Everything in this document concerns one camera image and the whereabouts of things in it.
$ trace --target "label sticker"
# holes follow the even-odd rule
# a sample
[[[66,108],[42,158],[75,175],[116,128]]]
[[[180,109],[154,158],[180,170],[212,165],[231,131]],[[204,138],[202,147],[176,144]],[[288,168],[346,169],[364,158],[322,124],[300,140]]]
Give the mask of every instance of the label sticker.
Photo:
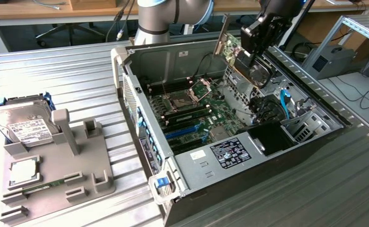
[[[190,55],[190,52],[188,52],[188,51],[182,51],[182,52],[179,52],[179,57],[184,57],[184,56],[187,56],[187,55]]]
[[[43,119],[9,124],[9,128],[23,144],[51,138],[51,132]]]
[[[203,158],[203,157],[206,157],[204,150],[199,150],[199,151],[191,153],[192,160],[196,160],[196,159]]]
[[[238,138],[211,146],[211,150],[224,169],[236,166],[252,158]]]

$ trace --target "blue pcie slot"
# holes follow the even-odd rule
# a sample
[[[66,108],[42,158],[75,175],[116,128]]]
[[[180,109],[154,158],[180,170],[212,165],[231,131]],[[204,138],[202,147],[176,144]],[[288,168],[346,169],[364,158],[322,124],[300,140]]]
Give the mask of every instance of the blue pcie slot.
[[[202,125],[202,124],[198,124],[198,125],[191,126],[190,128],[186,128],[186,129],[183,129],[183,130],[180,130],[180,131],[172,132],[172,133],[170,133],[168,135],[166,135],[166,138],[167,138],[167,139],[171,139],[171,138],[175,138],[175,137],[178,137],[178,136],[183,136],[183,135],[186,135],[186,134],[191,134],[191,133],[194,133],[194,132],[196,132],[196,131],[199,130],[200,125]]]

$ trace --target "wooden tabletop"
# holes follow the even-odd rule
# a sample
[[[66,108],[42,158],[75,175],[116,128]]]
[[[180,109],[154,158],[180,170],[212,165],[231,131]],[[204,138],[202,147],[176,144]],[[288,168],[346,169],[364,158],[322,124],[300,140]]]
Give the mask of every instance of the wooden tabletop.
[[[63,0],[42,0],[43,3],[58,3]],[[61,6],[62,10],[39,6],[33,0],[10,0],[10,3],[0,4],[0,19],[49,18],[49,17],[79,17],[115,15],[122,9],[127,0],[118,0],[118,7],[111,9],[73,10],[70,5]],[[327,0],[316,0],[314,9],[346,8],[347,6],[334,5]],[[259,11],[260,3],[256,0],[215,0],[215,12],[231,11]],[[132,8],[132,14],[139,13],[138,5]]]

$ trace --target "office chair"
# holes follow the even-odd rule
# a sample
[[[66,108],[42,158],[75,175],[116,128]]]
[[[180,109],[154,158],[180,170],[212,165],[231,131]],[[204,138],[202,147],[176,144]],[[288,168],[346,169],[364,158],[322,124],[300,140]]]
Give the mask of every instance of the office chair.
[[[94,34],[94,35],[102,37],[103,39],[106,38],[105,34],[102,34],[101,32],[90,29],[90,28],[95,27],[93,22],[90,22],[90,28],[86,28],[86,27],[81,26],[81,24],[83,24],[83,23],[67,23],[67,24],[63,24],[61,26],[58,24],[53,24],[53,29],[49,30],[46,33],[37,36],[37,42],[38,42],[39,46],[46,47],[47,43],[43,40],[43,38],[51,36],[53,34],[61,32],[63,30],[69,30],[69,33],[70,33],[69,34],[70,46],[74,46],[73,35],[74,35],[74,30],[75,29],[82,30],[82,31],[90,33],[90,34]]]

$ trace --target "hard drive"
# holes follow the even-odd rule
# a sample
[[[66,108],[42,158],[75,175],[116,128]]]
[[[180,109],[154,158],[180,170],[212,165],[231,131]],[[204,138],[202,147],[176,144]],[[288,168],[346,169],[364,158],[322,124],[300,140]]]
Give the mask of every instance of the hard drive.
[[[51,122],[55,110],[49,93],[21,98],[0,98],[0,131],[10,143],[34,147],[53,142],[61,128]]]

